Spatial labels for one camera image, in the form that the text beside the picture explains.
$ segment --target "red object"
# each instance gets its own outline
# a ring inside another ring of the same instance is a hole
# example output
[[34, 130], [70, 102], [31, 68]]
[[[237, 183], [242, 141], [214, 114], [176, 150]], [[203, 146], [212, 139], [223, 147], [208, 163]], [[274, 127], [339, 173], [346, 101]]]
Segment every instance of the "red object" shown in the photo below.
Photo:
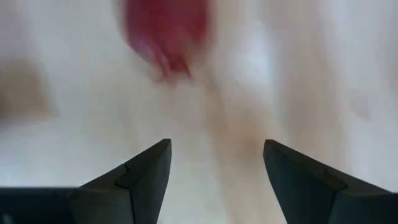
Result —
[[127, 41], [141, 57], [158, 65], [168, 79], [190, 77], [187, 55], [205, 40], [207, 0], [126, 0]]

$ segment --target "blurred background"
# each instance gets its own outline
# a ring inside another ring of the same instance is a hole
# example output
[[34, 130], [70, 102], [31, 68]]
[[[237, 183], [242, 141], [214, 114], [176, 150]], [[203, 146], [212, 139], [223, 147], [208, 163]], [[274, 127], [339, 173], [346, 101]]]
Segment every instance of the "blurred background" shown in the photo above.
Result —
[[162, 138], [160, 224], [285, 223], [276, 139], [398, 190], [398, 2], [214, 0], [193, 83], [154, 83], [117, 0], [0, 1], [0, 185], [77, 186]]

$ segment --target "blurry red object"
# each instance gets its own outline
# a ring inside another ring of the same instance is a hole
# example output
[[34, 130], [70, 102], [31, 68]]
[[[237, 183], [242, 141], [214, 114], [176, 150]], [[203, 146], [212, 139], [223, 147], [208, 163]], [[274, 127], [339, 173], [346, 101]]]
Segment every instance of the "blurry red object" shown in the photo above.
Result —
[[207, 34], [207, 0], [126, 0], [125, 10], [130, 47], [165, 79], [180, 72], [190, 77], [187, 57]]

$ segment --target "white surface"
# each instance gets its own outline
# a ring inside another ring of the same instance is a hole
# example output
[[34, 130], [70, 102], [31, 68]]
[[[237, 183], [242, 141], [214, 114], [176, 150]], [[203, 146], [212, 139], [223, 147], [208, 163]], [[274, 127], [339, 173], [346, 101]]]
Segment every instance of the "white surface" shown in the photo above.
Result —
[[284, 223], [261, 156], [274, 138], [398, 190], [397, 6], [217, 0], [198, 81], [169, 88], [127, 48], [116, 2], [3, 0], [0, 66], [35, 65], [51, 109], [3, 119], [0, 185], [80, 185], [172, 138], [160, 223]]

